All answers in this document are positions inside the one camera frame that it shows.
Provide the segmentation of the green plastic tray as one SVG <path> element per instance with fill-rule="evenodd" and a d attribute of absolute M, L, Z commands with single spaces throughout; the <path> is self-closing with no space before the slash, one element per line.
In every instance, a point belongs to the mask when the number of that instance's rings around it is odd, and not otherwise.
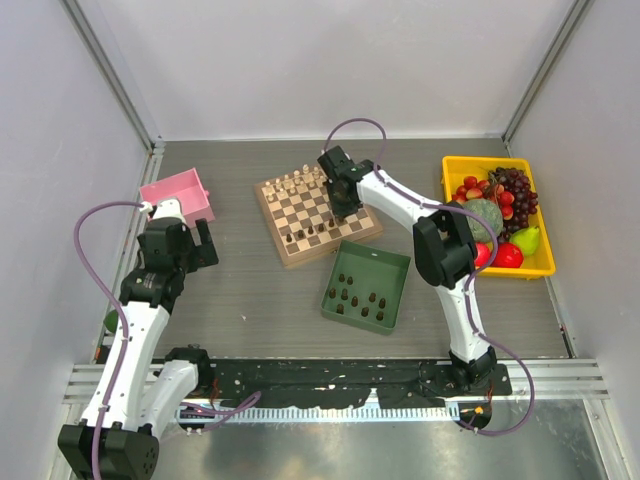
<path fill-rule="evenodd" d="M 336 254 L 334 266 L 323 295 L 320 312 L 328 319 L 376 334 L 389 335 L 397 324 L 398 312 L 403 296 L 411 259 L 408 256 L 343 241 Z M 339 281 L 344 274 L 346 280 L 353 277 L 354 283 L 347 285 Z M 336 296 L 328 296 L 335 288 Z M 348 299 L 341 299 L 343 289 Z M 371 293 L 376 301 L 369 302 Z M 358 305 L 351 306 L 351 299 L 358 298 Z M 344 313 L 336 313 L 338 304 L 344 305 Z"/>

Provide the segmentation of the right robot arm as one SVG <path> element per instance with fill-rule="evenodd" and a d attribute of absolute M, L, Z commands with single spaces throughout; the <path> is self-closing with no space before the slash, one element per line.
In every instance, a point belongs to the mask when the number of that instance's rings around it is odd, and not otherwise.
<path fill-rule="evenodd" d="M 322 152 L 332 213 L 344 218 L 371 206 L 406 228 L 413 239 L 414 264 L 434 287 L 450 334 L 449 384 L 465 394 L 484 387 L 497 360 L 487 340 L 475 295 L 477 249 L 467 211 L 442 204 L 398 184 L 370 160 L 350 159 L 339 146 Z"/>

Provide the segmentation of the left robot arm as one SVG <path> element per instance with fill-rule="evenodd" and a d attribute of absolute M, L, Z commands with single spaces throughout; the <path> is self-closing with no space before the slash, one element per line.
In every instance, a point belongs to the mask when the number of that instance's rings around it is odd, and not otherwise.
<path fill-rule="evenodd" d="M 149 479 L 160 439 L 187 396 L 206 396 L 214 383 L 205 350 L 170 352 L 151 386 L 153 354 L 187 274 L 218 263 L 206 220 L 190 230 L 180 219 L 151 220 L 138 237 L 135 268 L 120 287 L 117 313 L 125 323 L 89 405 L 77 424 L 65 424 L 58 447 L 80 479 Z"/>

